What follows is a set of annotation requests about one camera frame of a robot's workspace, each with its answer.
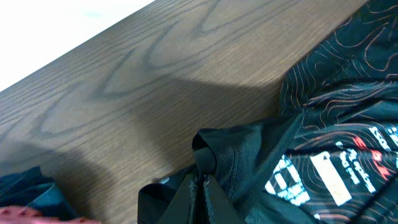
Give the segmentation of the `black orange-lined jersey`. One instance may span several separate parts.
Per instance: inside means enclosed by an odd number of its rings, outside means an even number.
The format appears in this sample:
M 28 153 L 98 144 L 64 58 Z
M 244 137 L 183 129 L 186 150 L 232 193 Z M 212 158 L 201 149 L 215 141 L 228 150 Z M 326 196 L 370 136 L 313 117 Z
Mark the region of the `black orange-lined jersey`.
M 285 76 L 279 115 L 201 129 L 195 163 L 139 191 L 157 223 L 185 176 L 209 223 L 212 175 L 245 223 L 397 222 L 397 2 L 369 1 Z

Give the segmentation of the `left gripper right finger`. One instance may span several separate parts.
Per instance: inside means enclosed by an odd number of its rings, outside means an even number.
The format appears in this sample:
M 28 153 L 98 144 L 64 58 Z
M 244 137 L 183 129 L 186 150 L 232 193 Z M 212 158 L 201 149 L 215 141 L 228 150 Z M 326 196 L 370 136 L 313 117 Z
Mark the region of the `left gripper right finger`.
M 203 183 L 206 212 L 211 224 L 245 224 L 228 196 L 212 175 L 207 175 Z

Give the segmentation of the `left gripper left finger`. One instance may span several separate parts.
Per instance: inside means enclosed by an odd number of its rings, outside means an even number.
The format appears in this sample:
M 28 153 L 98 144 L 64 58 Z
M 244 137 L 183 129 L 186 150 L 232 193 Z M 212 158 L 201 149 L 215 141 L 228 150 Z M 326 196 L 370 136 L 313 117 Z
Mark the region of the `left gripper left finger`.
M 157 224 L 194 224 L 197 204 L 197 183 L 193 174 L 185 176 L 169 206 Z

